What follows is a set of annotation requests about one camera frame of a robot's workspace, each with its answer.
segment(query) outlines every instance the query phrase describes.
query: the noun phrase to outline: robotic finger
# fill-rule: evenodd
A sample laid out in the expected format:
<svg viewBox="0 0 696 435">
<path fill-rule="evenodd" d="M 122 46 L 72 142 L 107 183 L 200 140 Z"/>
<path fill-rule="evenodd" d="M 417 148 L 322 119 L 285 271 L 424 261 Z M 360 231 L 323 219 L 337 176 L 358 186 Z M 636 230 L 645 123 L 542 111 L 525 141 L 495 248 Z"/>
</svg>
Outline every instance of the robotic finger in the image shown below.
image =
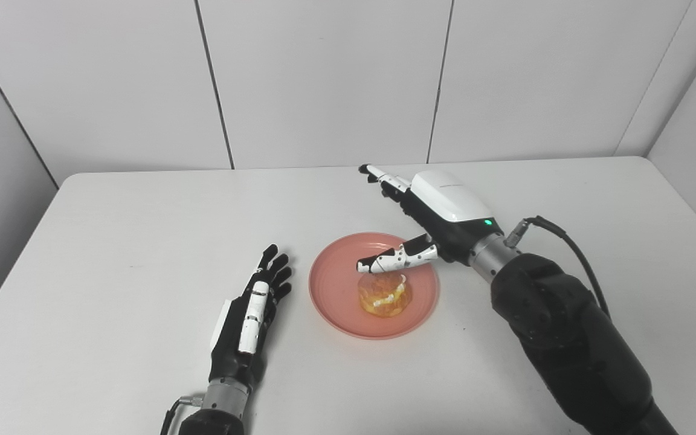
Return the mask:
<svg viewBox="0 0 696 435">
<path fill-rule="evenodd" d="M 391 272 L 423 265 L 437 258 L 439 253 L 436 243 L 430 235 L 422 234 L 402 243 L 399 248 L 390 248 L 376 256 L 359 259 L 356 270 L 360 273 Z"/>
<path fill-rule="evenodd" d="M 399 202 L 400 195 L 410 189 L 411 183 L 406 179 L 389 174 L 373 165 L 359 166 L 359 172 L 367 175 L 367 182 L 379 182 L 383 189 L 383 195 L 389 196 Z"/>
<path fill-rule="evenodd" d="M 292 268 L 291 267 L 284 267 L 284 269 L 279 270 L 278 273 L 276 273 L 275 277 L 273 278 L 273 281 L 270 283 L 271 288 L 276 288 L 281 286 L 281 284 L 284 283 L 284 281 L 287 281 L 292 276 Z"/>
</svg>

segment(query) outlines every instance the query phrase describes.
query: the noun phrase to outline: white robotic hand casing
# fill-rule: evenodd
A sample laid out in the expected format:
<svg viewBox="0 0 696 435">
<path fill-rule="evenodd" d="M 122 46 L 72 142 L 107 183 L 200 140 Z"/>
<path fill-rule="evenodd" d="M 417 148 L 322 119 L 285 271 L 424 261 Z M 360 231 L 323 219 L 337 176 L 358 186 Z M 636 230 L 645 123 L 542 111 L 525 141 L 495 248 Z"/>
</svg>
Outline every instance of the white robotic hand casing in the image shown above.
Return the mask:
<svg viewBox="0 0 696 435">
<path fill-rule="evenodd" d="M 359 273 L 381 273 L 394 270 L 408 269 L 417 265 L 423 265 L 439 258 L 437 247 L 433 244 L 419 253 L 408 254 L 404 245 L 399 245 L 392 254 L 377 256 L 371 264 L 357 262 L 356 270 Z"/>
<path fill-rule="evenodd" d="M 246 315 L 243 316 L 243 326 L 240 328 L 238 352 L 252 353 L 252 355 L 257 352 L 257 339 L 259 339 L 259 330 L 262 327 L 262 316 L 265 314 L 265 303 L 268 302 L 269 292 L 270 286 L 264 281 L 254 283 Z"/>
<path fill-rule="evenodd" d="M 212 352 L 213 348 L 216 346 L 216 342 L 219 341 L 219 336 L 222 334 L 222 329 L 224 328 L 224 322 L 227 321 L 227 314 L 230 313 L 230 306 L 232 306 L 233 301 L 226 299 L 222 305 L 222 310 L 219 313 L 219 319 L 216 320 L 216 325 L 213 327 L 213 334 L 211 334 L 211 341 L 208 344 L 208 352 Z"/>
<path fill-rule="evenodd" d="M 492 217 L 491 210 L 472 190 L 443 171 L 427 170 L 415 174 L 410 190 L 448 222 Z"/>
</svg>

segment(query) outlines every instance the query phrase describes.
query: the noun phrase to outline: silver cylindrical joint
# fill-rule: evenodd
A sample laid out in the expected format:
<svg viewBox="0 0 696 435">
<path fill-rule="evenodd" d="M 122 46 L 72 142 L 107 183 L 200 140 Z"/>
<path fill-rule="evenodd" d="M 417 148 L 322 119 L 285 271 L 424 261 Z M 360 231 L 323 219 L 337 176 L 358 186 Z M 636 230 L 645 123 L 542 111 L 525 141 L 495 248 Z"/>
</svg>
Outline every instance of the silver cylindrical joint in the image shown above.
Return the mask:
<svg viewBox="0 0 696 435">
<path fill-rule="evenodd" d="M 517 256 L 519 251 L 506 246 L 503 235 L 492 233 L 474 245 L 469 254 L 469 265 L 491 283 L 494 276 Z"/>
<path fill-rule="evenodd" d="M 220 410 L 241 418 L 249 399 L 249 388 L 234 378 L 216 378 L 205 391 L 204 410 Z"/>
</svg>

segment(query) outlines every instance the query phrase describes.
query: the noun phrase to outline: pink plate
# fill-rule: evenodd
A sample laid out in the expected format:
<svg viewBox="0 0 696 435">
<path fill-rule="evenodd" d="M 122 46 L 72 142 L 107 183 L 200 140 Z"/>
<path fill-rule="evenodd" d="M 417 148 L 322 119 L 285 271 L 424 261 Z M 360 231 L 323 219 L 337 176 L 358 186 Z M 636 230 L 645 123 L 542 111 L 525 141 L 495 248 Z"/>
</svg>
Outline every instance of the pink plate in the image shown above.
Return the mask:
<svg viewBox="0 0 696 435">
<path fill-rule="evenodd" d="M 434 311 L 439 283 L 434 268 L 422 265 L 404 270 L 412 288 L 412 301 L 400 314 L 381 318 L 359 305 L 356 260 L 397 248 L 404 240 L 390 234 L 357 233 L 335 240 L 324 248 L 310 269 L 310 297 L 329 324 L 359 338 L 383 339 L 406 334 L 420 326 Z"/>
</svg>

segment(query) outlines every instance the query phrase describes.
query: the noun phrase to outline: black fingertip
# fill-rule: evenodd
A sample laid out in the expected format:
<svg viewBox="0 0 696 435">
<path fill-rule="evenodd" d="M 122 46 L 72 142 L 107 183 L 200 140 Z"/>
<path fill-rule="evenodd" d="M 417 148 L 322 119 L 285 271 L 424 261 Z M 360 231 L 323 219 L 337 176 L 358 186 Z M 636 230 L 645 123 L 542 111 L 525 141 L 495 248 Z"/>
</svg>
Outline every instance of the black fingertip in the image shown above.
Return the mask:
<svg viewBox="0 0 696 435">
<path fill-rule="evenodd" d="M 378 256 L 371 256 L 371 257 L 359 259 L 359 261 L 356 262 L 356 268 L 358 269 L 360 265 L 365 265 L 367 267 L 370 267 L 375 262 L 376 259 L 378 259 Z"/>
<path fill-rule="evenodd" d="M 279 248 L 275 244 L 268 246 L 267 250 L 265 250 L 264 253 L 262 253 L 262 258 L 268 259 L 270 261 L 273 259 L 276 254 L 279 253 Z"/>
<path fill-rule="evenodd" d="M 284 297 L 290 294 L 290 292 L 292 292 L 292 284 L 282 284 L 277 290 L 275 290 L 275 300 L 279 301 L 284 299 Z"/>
<path fill-rule="evenodd" d="M 278 273 L 276 273 L 275 278 L 273 278 L 273 283 L 271 286 L 273 287 L 278 287 L 284 281 L 287 281 L 287 279 L 292 276 L 292 268 L 291 267 L 284 267 L 284 269 L 281 269 Z"/>
<path fill-rule="evenodd" d="M 289 256 L 287 254 L 280 254 L 279 258 L 273 260 L 270 264 L 270 271 L 273 273 L 278 272 L 282 267 L 284 267 L 289 262 Z"/>
</svg>

